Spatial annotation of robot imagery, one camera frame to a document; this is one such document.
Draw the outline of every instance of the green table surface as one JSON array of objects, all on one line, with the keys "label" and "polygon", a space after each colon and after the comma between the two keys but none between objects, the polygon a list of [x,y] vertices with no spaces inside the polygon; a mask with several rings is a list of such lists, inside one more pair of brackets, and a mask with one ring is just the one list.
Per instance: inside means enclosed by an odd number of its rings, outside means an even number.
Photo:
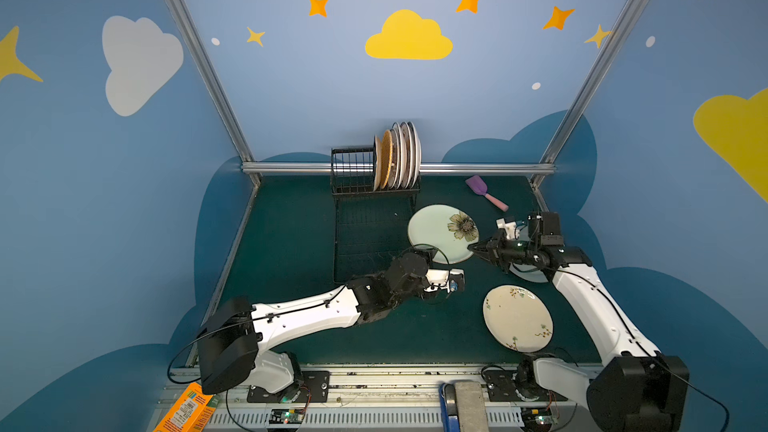
[{"label": "green table surface", "polygon": [[[494,233],[498,218],[523,218],[538,209],[525,177],[484,179],[488,191],[509,205],[506,213],[476,196],[464,177],[423,177],[416,208],[459,208],[475,220],[481,240]],[[251,303],[285,302],[333,289],[334,231],[327,176],[265,177],[221,303],[237,295],[246,295]],[[482,314],[488,291],[516,284],[539,296],[552,315],[552,340],[543,352],[565,360],[600,361],[576,313],[552,284],[526,282],[474,257],[455,267],[465,272],[466,290],[444,302],[414,298],[381,321],[316,332],[276,351],[292,351],[300,362],[312,364],[517,363],[522,355],[494,339]]]}]

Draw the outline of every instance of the white label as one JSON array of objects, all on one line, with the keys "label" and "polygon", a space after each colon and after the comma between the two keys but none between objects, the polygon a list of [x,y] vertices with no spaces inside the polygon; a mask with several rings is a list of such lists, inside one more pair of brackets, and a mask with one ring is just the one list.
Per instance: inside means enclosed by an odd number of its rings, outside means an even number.
[{"label": "white label", "polygon": [[170,422],[176,427],[183,428],[187,420],[192,417],[195,409],[197,409],[198,403],[194,399],[186,399],[184,403],[176,411],[176,414],[170,418]]}]

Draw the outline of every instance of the purple spatula head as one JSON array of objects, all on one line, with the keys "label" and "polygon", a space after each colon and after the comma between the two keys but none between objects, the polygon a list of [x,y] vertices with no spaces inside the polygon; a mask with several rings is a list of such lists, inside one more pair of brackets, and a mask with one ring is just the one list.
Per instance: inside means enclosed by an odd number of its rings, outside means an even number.
[{"label": "purple spatula head", "polygon": [[480,176],[472,176],[468,179],[466,179],[464,182],[467,183],[467,185],[475,191],[475,194],[478,196],[484,196],[488,193],[488,186],[485,185],[485,182],[483,181]]}]

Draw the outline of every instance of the black mounting plate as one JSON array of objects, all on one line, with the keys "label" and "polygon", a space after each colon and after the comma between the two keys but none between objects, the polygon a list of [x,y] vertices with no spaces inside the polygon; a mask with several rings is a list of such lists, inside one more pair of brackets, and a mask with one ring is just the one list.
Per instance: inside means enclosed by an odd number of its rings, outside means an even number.
[{"label": "black mounting plate", "polygon": [[[302,376],[304,385],[312,393],[312,402],[327,402],[330,372],[328,370],[304,370]],[[279,395],[270,394],[261,387],[251,387],[248,390],[248,398],[246,400],[252,404],[280,404]],[[303,406],[306,403],[306,389],[300,389],[299,396],[291,403]]]},{"label": "black mounting plate", "polygon": [[[538,398],[524,399],[514,386],[514,370],[486,370],[482,373],[485,383],[488,385],[488,398],[491,402],[549,402],[549,395],[544,390]],[[554,393],[558,401],[568,400],[560,394]]]}]

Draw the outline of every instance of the dish rack tray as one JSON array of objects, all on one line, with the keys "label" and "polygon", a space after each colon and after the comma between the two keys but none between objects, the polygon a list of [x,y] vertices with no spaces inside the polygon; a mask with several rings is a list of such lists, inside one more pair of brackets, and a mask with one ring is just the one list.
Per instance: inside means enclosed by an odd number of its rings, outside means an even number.
[{"label": "dish rack tray", "polygon": [[386,270],[410,247],[408,221],[421,190],[373,190],[376,164],[373,147],[331,151],[331,193],[336,206],[333,281],[345,284],[355,275]]}]

